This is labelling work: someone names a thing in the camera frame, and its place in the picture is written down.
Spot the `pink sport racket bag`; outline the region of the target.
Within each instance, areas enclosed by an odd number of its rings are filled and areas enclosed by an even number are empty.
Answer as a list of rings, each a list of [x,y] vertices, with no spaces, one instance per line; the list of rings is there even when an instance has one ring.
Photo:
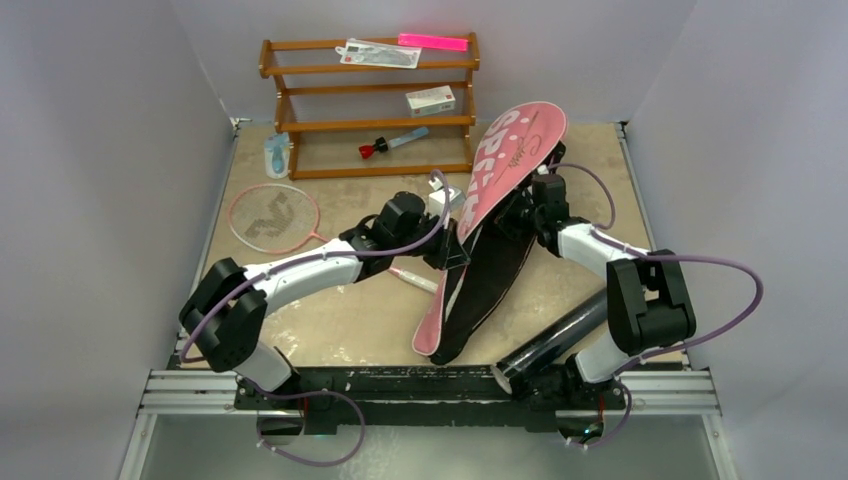
[[[500,115],[481,137],[450,236],[459,263],[442,274],[412,340],[431,364],[455,360],[515,283],[536,240],[531,178],[562,158],[567,128],[559,106],[533,101]]]

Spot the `black shuttlecock tube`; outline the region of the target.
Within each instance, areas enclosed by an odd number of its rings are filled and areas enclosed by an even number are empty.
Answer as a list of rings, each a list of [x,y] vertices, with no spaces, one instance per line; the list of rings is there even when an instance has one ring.
[[[600,290],[493,364],[490,370],[496,383],[506,394],[519,398],[533,377],[606,320],[607,294]]]

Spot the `pink badminton racket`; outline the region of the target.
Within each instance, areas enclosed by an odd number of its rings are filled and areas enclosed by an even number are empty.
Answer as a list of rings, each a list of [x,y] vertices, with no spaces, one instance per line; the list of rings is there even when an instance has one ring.
[[[448,216],[447,210],[431,215],[418,195],[399,192],[380,213],[304,251],[303,246],[319,236],[321,215],[316,201],[292,185],[254,185],[231,202],[227,222],[243,244],[278,258],[240,266],[227,257],[213,269],[224,274],[228,300],[258,291],[270,307],[279,307],[389,270],[395,258],[412,257],[412,249],[429,240],[440,226],[446,227]]]

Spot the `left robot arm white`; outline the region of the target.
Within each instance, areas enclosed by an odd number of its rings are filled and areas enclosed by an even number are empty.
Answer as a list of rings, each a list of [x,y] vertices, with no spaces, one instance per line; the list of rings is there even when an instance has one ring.
[[[398,257],[420,257],[440,270],[461,263],[466,256],[451,217],[461,197],[447,186],[428,200],[402,191],[379,213],[313,250],[264,264],[241,266],[231,257],[215,262],[179,313],[188,335],[181,361],[234,372],[272,408],[289,407],[299,374],[285,354],[261,340],[266,317],[325,289],[386,272]]]

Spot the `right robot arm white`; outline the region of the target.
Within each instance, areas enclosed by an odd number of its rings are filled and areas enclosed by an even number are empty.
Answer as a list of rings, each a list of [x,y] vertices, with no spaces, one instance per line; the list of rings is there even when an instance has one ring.
[[[673,252],[618,244],[588,220],[571,216],[559,175],[535,176],[531,192],[539,244],[605,282],[600,304],[607,332],[566,360],[568,374],[561,381],[564,399],[584,407],[627,362],[691,338],[696,317]]]

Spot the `red black blue marker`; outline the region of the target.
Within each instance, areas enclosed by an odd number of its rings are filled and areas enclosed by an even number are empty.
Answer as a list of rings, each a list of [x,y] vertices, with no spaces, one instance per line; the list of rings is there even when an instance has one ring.
[[[386,139],[385,137],[378,137],[374,140],[372,144],[360,146],[358,148],[358,151],[362,159],[368,159],[375,153],[386,153],[389,150],[398,148],[412,141],[426,137],[428,134],[429,129],[427,127],[419,127],[415,130],[412,130],[408,133],[391,139]]]

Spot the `white red small box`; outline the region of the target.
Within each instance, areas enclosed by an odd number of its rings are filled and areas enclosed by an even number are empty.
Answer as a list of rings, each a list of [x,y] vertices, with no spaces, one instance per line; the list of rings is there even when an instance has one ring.
[[[450,112],[456,106],[456,96],[448,85],[406,93],[405,98],[412,117]]]

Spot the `wooden three-tier shelf rack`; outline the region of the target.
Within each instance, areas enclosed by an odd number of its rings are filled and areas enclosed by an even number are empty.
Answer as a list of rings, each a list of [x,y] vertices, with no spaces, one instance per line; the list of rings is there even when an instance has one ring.
[[[377,93],[400,93],[435,88],[437,82],[406,82],[406,83],[365,83],[359,85],[328,85],[310,87],[290,87],[285,78],[295,75],[319,75],[342,73],[383,73],[389,72],[389,67],[378,66],[345,66],[340,63],[324,63],[315,65],[281,65],[277,61],[279,53],[306,52],[330,50],[341,47],[342,39],[334,40],[303,40],[303,41],[271,41],[262,42],[258,71],[259,75],[271,78],[276,86],[275,115],[273,125],[278,133],[287,133],[293,142],[289,157],[289,177],[293,180],[356,178],[392,175],[416,175],[430,171],[428,165],[407,165],[387,167],[356,167],[323,170],[301,170],[299,154],[302,150],[304,134],[327,133],[354,130],[402,129],[418,127],[452,127],[460,130],[462,139],[463,159],[457,163],[441,163],[436,167],[446,173],[468,173],[471,171],[473,153],[471,148],[471,128],[476,124],[476,105],[474,100],[474,73],[480,68],[480,50],[478,36],[475,32],[455,35],[455,40],[465,40],[467,50],[461,59],[424,60],[419,68],[428,70],[462,70],[465,76],[462,80],[449,81],[447,85],[464,95],[461,112],[448,116],[428,117],[378,117],[376,119],[335,119],[328,121],[300,120],[295,113],[292,99],[296,96],[316,95],[359,95]]]

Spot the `pink fluorescent bar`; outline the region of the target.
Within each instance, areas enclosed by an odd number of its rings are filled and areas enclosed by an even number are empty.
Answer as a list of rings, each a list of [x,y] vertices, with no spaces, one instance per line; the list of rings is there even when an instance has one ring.
[[[437,36],[414,33],[400,33],[397,44],[405,47],[432,49],[450,52],[467,52],[469,40],[465,37]]]

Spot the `light blue white device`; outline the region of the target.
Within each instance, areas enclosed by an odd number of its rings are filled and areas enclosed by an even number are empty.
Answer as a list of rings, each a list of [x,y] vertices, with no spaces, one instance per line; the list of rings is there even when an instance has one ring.
[[[264,166],[269,178],[282,179],[288,176],[291,146],[289,134],[286,132],[277,133],[265,139]]]

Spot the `white packaged item on shelf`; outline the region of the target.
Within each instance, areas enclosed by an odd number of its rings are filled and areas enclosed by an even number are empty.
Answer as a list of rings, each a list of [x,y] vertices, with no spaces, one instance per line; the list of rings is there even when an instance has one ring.
[[[340,63],[352,66],[370,66],[394,69],[416,69],[422,55],[418,47],[405,47],[349,38],[343,46],[336,46]]]

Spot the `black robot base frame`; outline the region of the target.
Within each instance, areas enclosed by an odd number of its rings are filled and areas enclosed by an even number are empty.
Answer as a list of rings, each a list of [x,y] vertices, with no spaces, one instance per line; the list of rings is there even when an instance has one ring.
[[[234,373],[161,370],[150,374],[139,411],[146,415],[230,415],[292,420],[309,434],[331,435],[354,426],[520,427],[528,432],[575,430],[632,415],[717,414],[719,402],[706,371],[635,370],[618,386],[566,391],[552,374],[513,399],[486,365],[459,367],[303,367],[308,400],[269,400]],[[628,409],[626,400],[633,400]]]

